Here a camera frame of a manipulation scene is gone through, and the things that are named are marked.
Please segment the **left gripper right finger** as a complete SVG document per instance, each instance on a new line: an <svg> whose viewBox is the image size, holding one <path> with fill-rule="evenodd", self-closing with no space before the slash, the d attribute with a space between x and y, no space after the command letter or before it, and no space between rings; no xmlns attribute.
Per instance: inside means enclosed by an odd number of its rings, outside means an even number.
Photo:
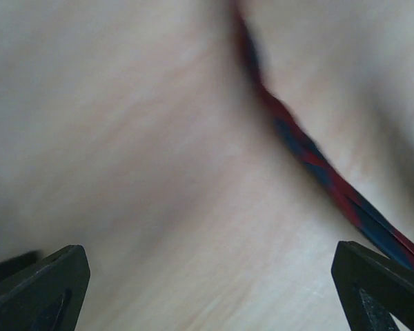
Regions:
<svg viewBox="0 0 414 331"><path fill-rule="evenodd" d="M414 330L414 270L354 241L337 244L332 278L351 330Z"/></svg>

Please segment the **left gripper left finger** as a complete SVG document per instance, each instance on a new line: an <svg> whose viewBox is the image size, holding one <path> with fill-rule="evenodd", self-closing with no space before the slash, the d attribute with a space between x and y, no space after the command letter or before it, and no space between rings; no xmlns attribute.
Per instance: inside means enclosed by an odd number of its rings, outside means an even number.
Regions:
<svg viewBox="0 0 414 331"><path fill-rule="evenodd" d="M81 245L0 262L0 330L74 330L89 280Z"/></svg>

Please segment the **red navy striped tie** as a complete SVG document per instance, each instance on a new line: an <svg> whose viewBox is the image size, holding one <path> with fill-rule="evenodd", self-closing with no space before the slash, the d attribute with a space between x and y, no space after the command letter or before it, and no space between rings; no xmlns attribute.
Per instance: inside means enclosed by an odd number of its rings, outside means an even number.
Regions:
<svg viewBox="0 0 414 331"><path fill-rule="evenodd" d="M414 271L414 243L349 184L300 128L282 101L266 87L255 42L238 1L231 1L236 26L237 53L255 96L274 120L275 129L297 160L316 178L342 214L380 252Z"/></svg>

